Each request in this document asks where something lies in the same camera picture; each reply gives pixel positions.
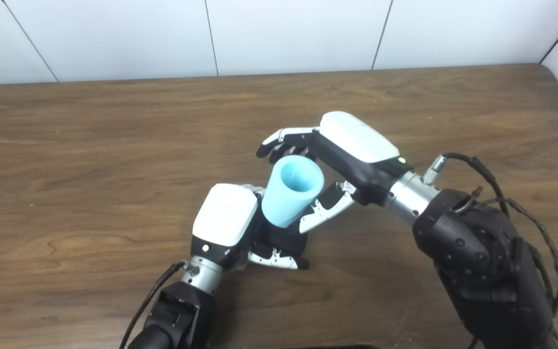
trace light blue plastic cup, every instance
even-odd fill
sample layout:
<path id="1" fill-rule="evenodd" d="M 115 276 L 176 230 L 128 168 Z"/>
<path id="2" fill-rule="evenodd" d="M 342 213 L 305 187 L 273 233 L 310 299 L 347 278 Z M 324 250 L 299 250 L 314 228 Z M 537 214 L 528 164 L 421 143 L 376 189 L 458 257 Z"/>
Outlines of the light blue plastic cup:
<path id="1" fill-rule="evenodd" d="M 324 187 L 314 161 L 301 155 L 281 158 L 273 167 L 262 199 L 262 212 L 273 225 L 285 228 L 299 219 Z"/>

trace robot finger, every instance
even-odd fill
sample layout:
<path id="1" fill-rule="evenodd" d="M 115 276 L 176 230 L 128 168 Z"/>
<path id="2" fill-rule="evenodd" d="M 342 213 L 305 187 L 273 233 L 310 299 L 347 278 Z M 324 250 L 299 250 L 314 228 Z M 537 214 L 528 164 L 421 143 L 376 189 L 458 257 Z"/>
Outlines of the robot finger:
<path id="1" fill-rule="evenodd" d="M 289 146 L 308 146 L 313 133 L 318 130 L 319 127 L 282 128 L 262 142 L 260 147 L 257 149 L 255 156 L 258 158 L 264 158 L 281 143 L 288 144 Z"/>
<path id="2" fill-rule="evenodd" d="M 310 268 L 310 262 L 305 258 L 290 256 L 276 248 L 272 248 L 270 255 L 264 254 L 262 256 L 252 250 L 248 253 L 248 260 L 259 265 L 266 265 L 267 267 L 294 270 L 307 270 Z"/>
<path id="3" fill-rule="evenodd" d="M 275 146 L 272 153 L 270 153 L 270 156 L 268 157 L 268 162 L 271 164 L 275 164 L 277 161 L 279 161 L 279 159 L 283 157 L 286 150 L 290 148 L 292 148 L 292 146 L 285 143 Z"/>
<path id="4" fill-rule="evenodd" d="M 301 155 L 301 153 L 304 152 L 305 149 L 305 146 L 293 146 L 288 151 L 288 155 Z"/>
<path id="5" fill-rule="evenodd" d="M 333 183 L 303 212 L 300 219 L 288 225 L 288 232 L 303 234 L 332 219 L 354 203 L 352 194 L 355 192 L 356 188 L 348 181 Z"/>

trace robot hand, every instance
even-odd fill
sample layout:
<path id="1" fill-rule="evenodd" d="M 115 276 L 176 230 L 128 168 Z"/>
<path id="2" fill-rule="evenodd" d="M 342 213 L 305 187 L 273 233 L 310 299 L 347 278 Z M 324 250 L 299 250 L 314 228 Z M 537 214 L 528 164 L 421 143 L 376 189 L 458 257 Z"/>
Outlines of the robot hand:
<path id="1" fill-rule="evenodd" d="M 191 261 L 173 265 L 153 287 L 120 345 L 124 349 L 135 322 L 154 293 L 181 266 L 182 279 L 161 290 L 144 329 L 129 349 L 200 349 L 217 313 L 215 292 L 226 272 L 248 261 L 278 268 L 306 269 L 308 261 L 268 244 L 270 226 L 262 214 L 264 188 L 252 185 L 213 186 L 193 223 Z"/>
<path id="2" fill-rule="evenodd" d="M 253 185 L 229 184 L 210 189 L 193 223 L 193 259 L 187 269 L 208 261 L 224 271 L 240 270 L 247 260 L 277 268 L 308 268 L 307 260 L 299 257 L 302 251 L 269 238 L 280 232 L 268 231 L 271 225 L 261 210 L 264 191 Z M 186 274 L 184 279 L 197 281 Z"/>
<path id="3" fill-rule="evenodd" d="M 288 227 L 293 232 L 311 230 L 354 201 L 389 206 L 392 210 L 395 206 L 397 214 L 413 223 L 437 194 L 433 186 L 420 181 L 421 177 L 399 156 L 392 143 L 346 112 L 324 114 L 319 127 L 283 128 L 262 142 L 256 155 L 262 158 L 270 154 L 270 163 L 275 163 L 286 151 L 305 152 L 306 157 L 320 159 L 346 179 L 322 192 L 301 219 Z M 405 190 L 405 186 L 414 187 L 419 195 Z"/>

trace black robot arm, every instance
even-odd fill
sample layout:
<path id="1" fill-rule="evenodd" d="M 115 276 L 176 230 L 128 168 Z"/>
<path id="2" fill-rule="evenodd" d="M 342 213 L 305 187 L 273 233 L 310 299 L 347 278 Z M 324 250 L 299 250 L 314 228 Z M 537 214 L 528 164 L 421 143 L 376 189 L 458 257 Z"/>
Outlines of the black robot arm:
<path id="1" fill-rule="evenodd" d="M 487 349 L 558 349 L 552 326 L 558 291 L 553 294 L 537 249 L 509 220 L 508 204 L 540 228 L 557 273 L 558 252 L 543 226 L 503 197 L 494 175 L 477 158 L 440 155 L 419 176 L 385 137 L 344 112 L 325 114 L 319 127 L 277 131 L 257 156 L 270 153 L 272 163 L 288 150 L 313 154 L 346 179 L 325 190 L 288 229 L 306 232 L 353 201 L 385 206 L 412 227 L 417 247 L 434 261 L 463 324 Z M 496 199 L 478 203 L 479 188 L 469 194 L 434 187 L 447 159 L 474 168 Z M 487 206 L 491 203 L 499 203 L 500 210 Z"/>

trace wood grain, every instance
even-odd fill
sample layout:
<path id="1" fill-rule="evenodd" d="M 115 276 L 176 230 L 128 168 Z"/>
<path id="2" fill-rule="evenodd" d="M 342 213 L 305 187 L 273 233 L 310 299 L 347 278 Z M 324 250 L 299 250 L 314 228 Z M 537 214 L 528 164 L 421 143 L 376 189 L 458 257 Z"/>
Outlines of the wood grain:
<path id="1" fill-rule="evenodd" d="M 265 185 L 259 143 L 332 110 L 379 130 L 421 173 L 441 152 L 478 155 L 558 245 L 558 83 L 535 64 L 0 86 L 0 349 L 116 347 L 155 279 L 188 258 L 209 188 Z M 462 164 L 446 171 L 441 187 L 483 184 Z M 312 232 L 305 256 L 309 271 L 250 265 L 224 278 L 211 347 L 468 344 L 431 261 L 388 210 L 351 207 Z"/>

